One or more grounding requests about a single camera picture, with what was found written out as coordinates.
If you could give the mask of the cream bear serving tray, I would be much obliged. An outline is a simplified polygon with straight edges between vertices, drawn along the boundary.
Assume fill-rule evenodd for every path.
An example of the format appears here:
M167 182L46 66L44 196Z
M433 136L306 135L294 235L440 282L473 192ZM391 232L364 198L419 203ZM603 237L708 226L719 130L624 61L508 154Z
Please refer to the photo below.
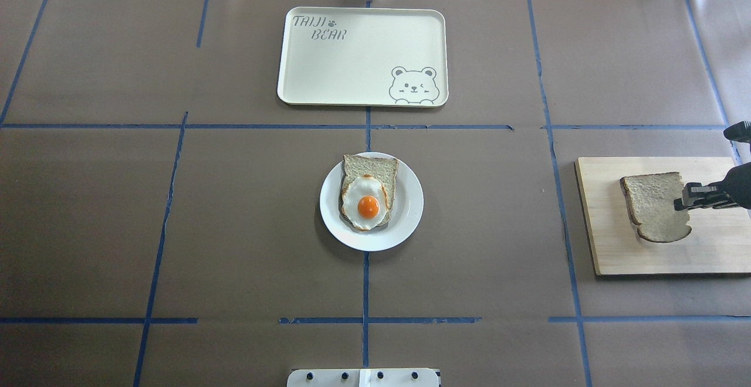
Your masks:
M277 94L295 106L442 107L445 18L432 9L292 8Z

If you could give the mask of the white mounting base plate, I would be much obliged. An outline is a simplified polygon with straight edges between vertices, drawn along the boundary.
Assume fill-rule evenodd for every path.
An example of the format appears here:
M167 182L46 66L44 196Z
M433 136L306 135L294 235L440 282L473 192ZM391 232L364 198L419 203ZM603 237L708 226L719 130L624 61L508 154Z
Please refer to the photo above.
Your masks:
M439 370L432 368L298 369L287 386L440 386Z

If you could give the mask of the white round plate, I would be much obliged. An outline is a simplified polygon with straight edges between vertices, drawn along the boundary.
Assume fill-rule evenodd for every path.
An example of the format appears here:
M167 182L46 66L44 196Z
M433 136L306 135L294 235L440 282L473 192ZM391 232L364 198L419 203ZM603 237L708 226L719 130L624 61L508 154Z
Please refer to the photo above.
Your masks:
M388 250L405 241L418 226L423 214L424 197L420 181L410 166L397 159L396 200L391 220L367 232L357 231L340 213L341 182L344 164L331 169L322 184L319 208L328 231L344 245L363 252Z

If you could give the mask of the wooden cutting board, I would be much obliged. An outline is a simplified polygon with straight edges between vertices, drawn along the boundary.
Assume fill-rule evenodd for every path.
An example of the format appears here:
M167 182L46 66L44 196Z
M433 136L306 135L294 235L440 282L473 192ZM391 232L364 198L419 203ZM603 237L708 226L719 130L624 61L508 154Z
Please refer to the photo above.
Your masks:
M735 166L730 157L580 157L575 162L596 274L749 274L749 214L743 208L695 209L691 232L671 243L639 237L620 185L624 176L679 172L713 183Z

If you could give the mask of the fried egg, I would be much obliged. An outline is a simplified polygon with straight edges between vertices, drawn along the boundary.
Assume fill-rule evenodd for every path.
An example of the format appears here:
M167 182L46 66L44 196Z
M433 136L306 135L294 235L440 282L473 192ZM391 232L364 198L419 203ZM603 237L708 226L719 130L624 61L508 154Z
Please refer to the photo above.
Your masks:
M341 190L341 214L358 231L381 226L387 215L387 191L379 179L370 174L358 176Z

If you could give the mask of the bread slice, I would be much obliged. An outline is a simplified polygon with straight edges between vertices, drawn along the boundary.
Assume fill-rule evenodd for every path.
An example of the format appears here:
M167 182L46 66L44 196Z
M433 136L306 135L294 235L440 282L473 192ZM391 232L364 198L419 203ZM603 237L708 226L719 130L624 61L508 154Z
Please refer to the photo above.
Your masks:
M398 161L396 159L384 159L379 157L365 157L365 155L346 154L343 157L344 178L341 189L352 179L370 174L379 179L384 184L387 191L387 215L381 226L384 226L391 219L391 211L396 199L396 178L398 172Z
M638 236L652 243L672 243L692 232L687 211L676 211L684 183L679 172L624 176L620 186L627 201L628 217Z

